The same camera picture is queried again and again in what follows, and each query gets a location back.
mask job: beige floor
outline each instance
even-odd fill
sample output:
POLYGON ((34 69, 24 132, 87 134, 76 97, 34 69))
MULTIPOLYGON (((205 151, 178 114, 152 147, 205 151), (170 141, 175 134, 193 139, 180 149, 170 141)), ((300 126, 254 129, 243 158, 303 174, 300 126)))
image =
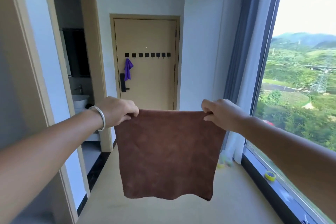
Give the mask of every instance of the beige floor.
POLYGON ((154 197, 125 198, 119 154, 115 148, 77 223, 276 224, 282 221, 238 164, 216 171, 210 202, 194 195, 184 195, 173 201, 154 197))

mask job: sky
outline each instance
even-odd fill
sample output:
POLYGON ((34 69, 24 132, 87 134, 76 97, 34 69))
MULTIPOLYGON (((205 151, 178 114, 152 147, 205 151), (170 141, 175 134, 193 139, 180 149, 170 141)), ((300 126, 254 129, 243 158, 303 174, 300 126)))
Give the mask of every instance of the sky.
POLYGON ((273 36, 286 32, 336 35, 336 0, 280 0, 273 36))

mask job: yellow tape roll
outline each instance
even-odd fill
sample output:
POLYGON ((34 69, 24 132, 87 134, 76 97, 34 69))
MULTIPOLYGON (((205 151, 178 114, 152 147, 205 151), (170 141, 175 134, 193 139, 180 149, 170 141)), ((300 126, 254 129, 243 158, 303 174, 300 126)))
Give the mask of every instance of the yellow tape roll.
POLYGON ((274 182, 277 179, 277 176, 271 171, 266 171, 265 178, 271 182, 274 182))

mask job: window frame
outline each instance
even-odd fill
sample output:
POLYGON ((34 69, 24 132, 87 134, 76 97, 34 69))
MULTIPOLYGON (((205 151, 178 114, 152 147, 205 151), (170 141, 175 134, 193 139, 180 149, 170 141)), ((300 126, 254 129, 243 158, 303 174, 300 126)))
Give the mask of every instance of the window frame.
MULTIPOLYGON (((263 74, 267 63, 268 52, 273 35, 280 0, 271 0, 260 51, 257 77, 251 103, 250 115, 254 115, 258 103, 263 74)), ((273 170, 266 161, 245 140, 241 165, 253 179, 257 187, 269 201, 284 223, 326 224, 303 199, 279 176, 275 182, 264 178, 266 171, 273 170)))

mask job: silver bangle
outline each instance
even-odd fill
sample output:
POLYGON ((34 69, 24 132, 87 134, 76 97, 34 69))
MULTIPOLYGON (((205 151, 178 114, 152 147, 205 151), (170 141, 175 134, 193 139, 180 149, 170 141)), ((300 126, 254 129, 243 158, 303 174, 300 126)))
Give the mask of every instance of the silver bangle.
POLYGON ((96 109, 99 112, 99 114, 101 115, 101 118, 103 119, 103 128, 98 129, 98 131, 103 131, 105 129, 105 125, 106 125, 105 116, 104 116, 103 112, 98 107, 96 107, 95 105, 90 107, 89 110, 90 109, 96 109))

